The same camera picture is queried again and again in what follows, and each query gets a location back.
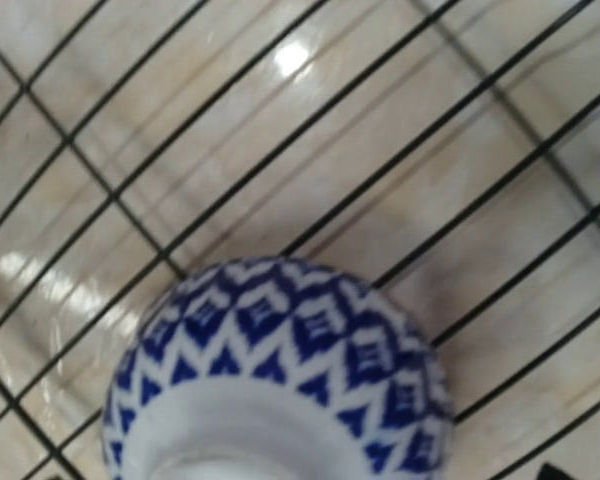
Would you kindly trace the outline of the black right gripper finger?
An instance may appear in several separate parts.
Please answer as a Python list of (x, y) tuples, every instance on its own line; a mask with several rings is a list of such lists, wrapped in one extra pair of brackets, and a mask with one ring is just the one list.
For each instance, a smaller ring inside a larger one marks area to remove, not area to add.
[(583, 476), (554, 458), (546, 457), (542, 460), (534, 476), (536, 480), (581, 480)]

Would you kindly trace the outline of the blue white patterned bowl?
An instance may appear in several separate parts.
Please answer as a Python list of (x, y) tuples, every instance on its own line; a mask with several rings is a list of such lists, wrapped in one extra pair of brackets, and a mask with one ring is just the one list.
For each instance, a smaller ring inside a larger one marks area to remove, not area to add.
[(442, 479), (454, 411), (418, 323), (286, 257), (217, 263), (141, 317), (102, 411), (112, 479), (230, 464), (271, 479)]

